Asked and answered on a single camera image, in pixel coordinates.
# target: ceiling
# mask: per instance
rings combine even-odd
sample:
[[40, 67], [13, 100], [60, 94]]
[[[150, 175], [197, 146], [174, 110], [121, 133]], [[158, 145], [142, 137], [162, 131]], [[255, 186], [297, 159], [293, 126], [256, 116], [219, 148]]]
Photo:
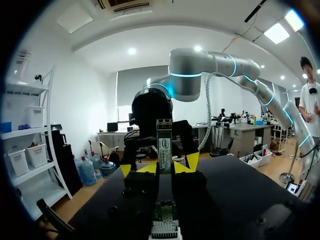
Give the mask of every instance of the ceiling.
[[[260, 2], [157, 0], [158, 4], [142, 11], [114, 13], [102, 10], [96, 0], [56, 0], [41, 20], [51, 25], [57, 35], [94, 67], [114, 72], [168, 64], [169, 52], [174, 48], [199, 44], [204, 49], [221, 52], [234, 36], [244, 33], [253, 24], [255, 17], [248, 23], [244, 20]], [[87, 13], [86, 18], [90, 16], [93, 20], [70, 34], [57, 20], [75, 6], [80, 6]], [[303, 39], [283, 20], [288, 10], [275, 0], [267, 0], [258, 11], [254, 27], [226, 52], [264, 64], [262, 78], [293, 90], [293, 85], [298, 88], [305, 82], [300, 57], [306, 56], [316, 64]], [[69, 14], [69, 21], [78, 23], [74, 18], [74, 14]], [[279, 44], [263, 35], [276, 22], [290, 34]], [[126, 54], [130, 47], [138, 49], [136, 55]]]
[[[170, 51], [176, 48], [193, 48], [200, 45], [203, 49], [221, 52], [231, 39], [231, 35], [199, 27], [150, 26], [104, 37], [77, 50], [76, 54], [81, 55], [99, 70], [110, 73], [168, 65]], [[137, 49], [135, 55], [128, 54], [128, 49], [132, 47]], [[277, 58], [246, 40], [239, 39], [225, 53], [254, 59], [259, 65], [265, 65], [260, 77], [289, 90], [293, 85], [301, 84]]]

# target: black table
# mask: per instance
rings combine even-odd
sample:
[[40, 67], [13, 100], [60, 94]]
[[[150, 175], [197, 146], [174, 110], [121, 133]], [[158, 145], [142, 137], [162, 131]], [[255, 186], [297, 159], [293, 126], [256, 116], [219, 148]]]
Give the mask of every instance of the black table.
[[[138, 163], [137, 168], [145, 165]], [[299, 198], [234, 156], [200, 160], [197, 170], [206, 176], [207, 189], [220, 208], [224, 222], [230, 225], [257, 219], [271, 206], [284, 204], [286, 201], [291, 201], [297, 208], [303, 207]], [[161, 181], [170, 180], [169, 174], [161, 176]], [[160, 182], [159, 190], [166, 185], [164, 182]], [[105, 220], [110, 207], [114, 205], [124, 187], [124, 176], [122, 171], [117, 169], [72, 217], [69, 224], [77, 229], [90, 225], [92, 219]], [[163, 198], [168, 199], [171, 192], [166, 192], [165, 195]]]

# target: white t-shirt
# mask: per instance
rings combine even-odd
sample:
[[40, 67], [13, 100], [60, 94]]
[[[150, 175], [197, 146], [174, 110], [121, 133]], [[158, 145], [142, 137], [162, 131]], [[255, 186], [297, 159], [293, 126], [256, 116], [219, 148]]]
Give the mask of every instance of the white t-shirt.
[[[317, 94], [310, 94], [309, 88], [315, 88]], [[307, 114], [312, 114], [312, 120], [306, 125], [313, 137], [320, 138], [320, 116], [315, 114], [315, 104], [320, 108], [320, 84], [307, 83], [302, 87], [299, 106], [303, 107]]]

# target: water bottle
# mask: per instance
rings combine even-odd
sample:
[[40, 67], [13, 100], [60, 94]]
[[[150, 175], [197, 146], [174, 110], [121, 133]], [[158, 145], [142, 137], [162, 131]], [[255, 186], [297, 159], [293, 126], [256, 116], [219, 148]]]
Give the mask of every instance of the water bottle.
[[80, 175], [80, 170], [79, 170], [79, 166], [81, 165], [82, 161], [78, 158], [75, 158], [75, 155], [73, 154], [73, 160], [74, 160], [74, 163], [75, 163], [75, 168], [76, 168], [76, 171], [78, 172], [79, 176], [80, 176], [80, 179], [81, 179], [81, 175]]
[[79, 172], [83, 180], [83, 184], [86, 186], [94, 185], [97, 182], [95, 169], [92, 163], [85, 156], [82, 156], [81, 159], [82, 162], [79, 166]]
[[116, 165], [109, 161], [108, 157], [103, 158], [103, 163], [100, 166], [101, 175], [104, 179], [107, 179], [116, 170]]
[[100, 166], [103, 163], [103, 161], [100, 160], [100, 157], [98, 155], [95, 155], [94, 151], [91, 152], [91, 156], [89, 159], [92, 162], [96, 178], [101, 178]]
[[88, 154], [87, 149], [84, 150], [84, 155], [83, 156], [85, 156], [87, 159], [89, 159], [89, 154]]

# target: gray robot arm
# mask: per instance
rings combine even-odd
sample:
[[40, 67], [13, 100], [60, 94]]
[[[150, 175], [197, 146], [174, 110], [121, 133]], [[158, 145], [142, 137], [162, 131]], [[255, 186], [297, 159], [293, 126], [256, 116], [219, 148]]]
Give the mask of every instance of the gray robot arm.
[[169, 71], [170, 74], [166, 76], [149, 78], [144, 89], [157, 88], [169, 98], [192, 102], [200, 95], [202, 73], [215, 73], [216, 76], [226, 77], [239, 87], [253, 93], [277, 118], [283, 129], [294, 126], [301, 154], [305, 156], [300, 177], [302, 179], [307, 177], [309, 182], [317, 183], [320, 173], [320, 152], [317, 149], [313, 151], [315, 141], [296, 106], [288, 101], [282, 108], [275, 99], [273, 91], [257, 80], [261, 72], [257, 63], [230, 54], [178, 48], [170, 53]]

